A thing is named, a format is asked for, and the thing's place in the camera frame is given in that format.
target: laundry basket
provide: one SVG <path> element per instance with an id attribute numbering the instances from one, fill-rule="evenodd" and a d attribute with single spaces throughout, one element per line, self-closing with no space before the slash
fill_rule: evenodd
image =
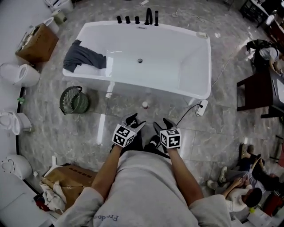
<path id="1" fill-rule="evenodd" d="M 60 109 L 64 114 L 82 114 L 88 107 L 89 100 L 80 86 L 68 87 L 60 97 Z"/>

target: dark wooden table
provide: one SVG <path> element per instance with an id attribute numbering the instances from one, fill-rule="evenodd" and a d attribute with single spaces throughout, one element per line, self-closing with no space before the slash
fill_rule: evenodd
<path id="1" fill-rule="evenodd" d="M 261 115 L 261 118 L 283 116 L 284 103 L 278 97 L 277 80 L 284 84 L 284 79 L 276 72 L 266 69 L 239 81 L 237 87 L 245 86 L 245 105 L 237 107 L 237 111 L 269 106 L 268 114 Z"/>

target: black and white marker cube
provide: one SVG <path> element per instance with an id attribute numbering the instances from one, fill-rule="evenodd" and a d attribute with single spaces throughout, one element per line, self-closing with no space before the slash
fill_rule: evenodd
<path id="1" fill-rule="evenodd" d="M 112 136 L 112 141 L 121 147 L 125 147 L 133 141 L 135 134 L 135 132 L 118 124 L 115 128 L 114 135 Z"/>
<path id="2" fill-rule="evenodd" d="M 180 129 L 169 129 L 160 132 L 161 144 L 166 148 L 176 148 L 181 146 Z"/>

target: gray towel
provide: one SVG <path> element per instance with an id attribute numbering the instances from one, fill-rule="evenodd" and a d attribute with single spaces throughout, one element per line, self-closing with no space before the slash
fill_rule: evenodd
<path id="1" fill-rule="evenodd" d="M 82 63 L 95 66 L 98 69 L 107 67 L 107 58 L 105 56 L 80 46 L 80 43 L 81 41 L 77 39 L 72 43 L 63 61 L 64 69 L 73 73 L 77 65 L 82 65 Z"/>

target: gray tile floor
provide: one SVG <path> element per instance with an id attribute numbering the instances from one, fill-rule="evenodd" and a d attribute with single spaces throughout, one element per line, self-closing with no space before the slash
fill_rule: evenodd
<path id="1" fill-rule="evenodd" d="M 87 113 L 64 116 L 59 109 L 61 93 L 69 86 L 82 85 L 67 81 L 62 74 L 63 58 L 82 26 L 92 21 L 115 20 L 117 15 L 144 18 L 146 9 L 134 8 L 139 2 L 83 0 L 77 3 L 60 28 L 59 41 L 51 59 L 45 64 L 39 83 L 27 89 L 26 103 L 22 106 L 22 111 L 34 125 L 34 131 L 20 135 L 20 153 L 40 175 L 51 166 L 52 155 L 57 156 L 59 164 L 76 163 L 99 170 L 109 153 L 114 128 L 120 117 L 126 114 L 138 112 L 139 119 L 148 122 L 142 132 L 146 143 L 154 134 L 152 122 L 161 122 L 163 117 L 177 122 L 187 111 L 188 106 L 183 100 L 169 103 L 151 95 L 118 94 L 106 98 L 104 92 L 85 86 L 83 92 L 91 99 Z M 251 56 L 246 54 L 244 45 L 252 39 L 267 37 L 261 28 L 256 29 L 255 23 L 242 18 L 237 9 L 228 11 L 221 0 L 169 0 L 167 3 L 150 0 L 147 5 L 167 6 L 151 7 L 153 11 L 159 10 L 160 23 L 206 32 L 210 36 L 212 83 L 231 59 L 212 87 L 204 116 L 197 117 L 192 110 L 179 124 L 183 134 L 180 154 L 208 195 L 210 192 L 205 188 L 205 181 L 216 178 L 223 165 L 236 163 L 241 142 L 254 144 L 256 153 L 268 159 L 276 149 L 275 134 L 282 134 L 277 118 L 260 118 L 266 109 L 236 111 L 237 101 L 241 102 L 237 93 L 242 92 L 237 91 L 236 83 L 252 74 Z M 177 18 L 172 17 L 178 8 L 183 11 L 178 11 Z M 150 105 L 147 110 L 142 108 L 143 101 Z M 100 123 L 104 123 L 102 138 L 98 136 Z M 38 179 L 30 177 L 28 181 L 38 188 Z"/>

